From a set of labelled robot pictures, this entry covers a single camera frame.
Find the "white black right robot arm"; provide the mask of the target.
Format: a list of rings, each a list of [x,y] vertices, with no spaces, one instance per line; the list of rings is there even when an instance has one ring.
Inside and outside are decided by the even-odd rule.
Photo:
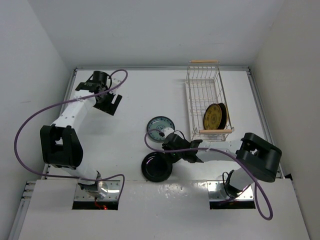
[[[273,183],[276,180],[282,151],[258,135],[247,132],[240,140],[210,142],[203,139],[187,141],[174,131],[165,131],[162,149],[173,162],[183,159],[189,163],[209,161],[240,162],[240,168],[231,170],[224,181],[224,195],[236,198],[255,179]]]

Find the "yellow patterned plate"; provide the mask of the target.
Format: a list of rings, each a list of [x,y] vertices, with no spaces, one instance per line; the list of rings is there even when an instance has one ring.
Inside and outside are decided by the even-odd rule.
[[[229,109],[228,109],[228,106],[225,104],[225,111],[226,111],[226,124],[225,124],[225,128],[228,128],[228,126],[229,126],[229,117],[230,117],[230,115],[229,115]]]
[[[222,120],[221,107],[213,103],[211,104],[204,113],[203,116],[203,128],[205,130],[217,130]]]

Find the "blue white porcelain plate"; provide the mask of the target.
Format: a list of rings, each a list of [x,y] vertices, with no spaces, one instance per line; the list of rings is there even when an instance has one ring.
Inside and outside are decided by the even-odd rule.
[[[165,140],[164,136],[161,136],[160,133],[156,130],[152,132],[149,132],[149,131],[154,129],[162,131],[166,128],[171,128],[175,130],[174,122],[166,116],[156,116],[148,122],[146,126],[146,132],[152,141],[157,143],[162,143]]]

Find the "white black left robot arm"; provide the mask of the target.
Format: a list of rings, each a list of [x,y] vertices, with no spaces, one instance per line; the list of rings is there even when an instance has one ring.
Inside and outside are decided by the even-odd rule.
[[[116,94],[120,80],[112,74],[94,71],[89,79],[75,88],[72,102],[51,124],[40,129],[43,161],[78,178],[81,190],[95,199],[107,196],[107,185],[98,170],[84,158],[84,150],[77,132],[92,108],[113,116],[122,96]]]

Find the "black glossy plate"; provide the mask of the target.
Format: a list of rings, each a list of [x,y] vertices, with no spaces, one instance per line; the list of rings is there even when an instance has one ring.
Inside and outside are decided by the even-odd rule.
[[[162,152],[151,152],[141,163],[144,178],[153,183],[166,181],[172,174],[173,164]]]

